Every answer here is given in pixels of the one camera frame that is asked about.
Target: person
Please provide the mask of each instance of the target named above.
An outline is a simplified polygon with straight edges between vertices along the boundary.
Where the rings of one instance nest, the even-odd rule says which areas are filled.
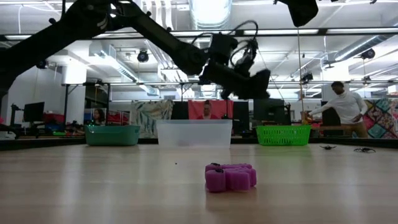
[[[197,119],[219,119],[216,115],[211,113],[210,101],[205,101],[205,105],[203,106],[203,114],[200,115]]]
[[[95,125],[104,125],[105,124],[105,114],[102,109],[95,109],[93,120]]]
[[[344,84],[341,82],[333,82],[331,88],[338,97],[330,100],[321,108],[306,113],[306,115],[312,116],[333,108],[340,117],[340,123],[346,135],[352,136],[353,133],[356,133],[359,138],[367,138],[368,130],[362,117],[367,112],[368,106],[366,106],[361,96],[358,93],[345,91]]]

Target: colorful quilt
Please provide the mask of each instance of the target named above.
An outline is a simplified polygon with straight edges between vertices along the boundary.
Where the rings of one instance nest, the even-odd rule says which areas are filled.
[[[398,100],[365,100],[368,111],[363,119],[370,138],[398,138]]]
[[[173,101],[132,102],[130,124],[141,127],[140,138],[157,138],[156,121],[170,119]]]

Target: wooden table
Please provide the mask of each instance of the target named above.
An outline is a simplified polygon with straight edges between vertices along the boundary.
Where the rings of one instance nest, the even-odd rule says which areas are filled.
[[[398,223],[398,152],[338,146],[0,152],[0,223]],[[251,163],[258,185],[210,194],[204,166]]]

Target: computer monitor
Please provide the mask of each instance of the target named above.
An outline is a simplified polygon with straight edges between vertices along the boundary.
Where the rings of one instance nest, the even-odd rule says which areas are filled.
[[[26,104],[24,108],[24,121],[43,121],[44,102]]]
[[[253,118],[258,121],[287,123],[284,100],[271,98],[253,100]]]

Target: green basket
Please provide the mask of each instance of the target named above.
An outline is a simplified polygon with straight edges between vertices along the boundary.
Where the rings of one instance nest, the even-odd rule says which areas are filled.
[[[133,146],[138,143],[140,126],[85,126],[90,146]]]
[[[262,146],[305,146],[311,126],[258,126],[256,131]]]

